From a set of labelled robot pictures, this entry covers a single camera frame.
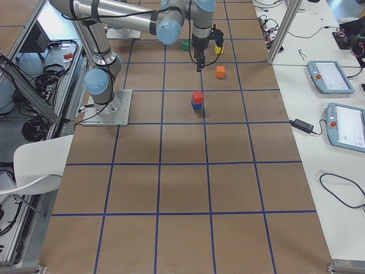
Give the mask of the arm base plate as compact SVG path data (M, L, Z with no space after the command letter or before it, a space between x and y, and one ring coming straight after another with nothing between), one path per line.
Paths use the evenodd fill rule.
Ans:
M82 125L84 126L127 126L132 101L132 90L114 91L114 99L106 108L96 105L87 108Z
M129 39L140 39L141 32L128 28L113 29L108 28L106 36L111 40L129 40Z

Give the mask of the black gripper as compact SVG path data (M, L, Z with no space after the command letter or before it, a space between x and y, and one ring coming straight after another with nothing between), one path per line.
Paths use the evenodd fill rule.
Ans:
M223 47L223 32L213 24L209 27L198 27L193 24L192 47L194 59L197 62L197 71L205 67L204 51L208 48L209 42L214 41L216 46Z

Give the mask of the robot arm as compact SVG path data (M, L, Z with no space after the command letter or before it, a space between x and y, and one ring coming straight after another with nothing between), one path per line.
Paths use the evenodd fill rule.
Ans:
M86 74L84 84L93 102L96 114L109 116L117 113L121 100L113 84L122 61L112 51L107 39L109 30L120 39L138 38L141 33L155 36L162 44L174 44L185 21L191 30L190 55L197 71L208 65L204 51L209 42L223 48L223 32L213 24L215 1L161 1L157 10L144 8L126 1L51 1L61 15L74 23L82 44L91 53L94 68Z

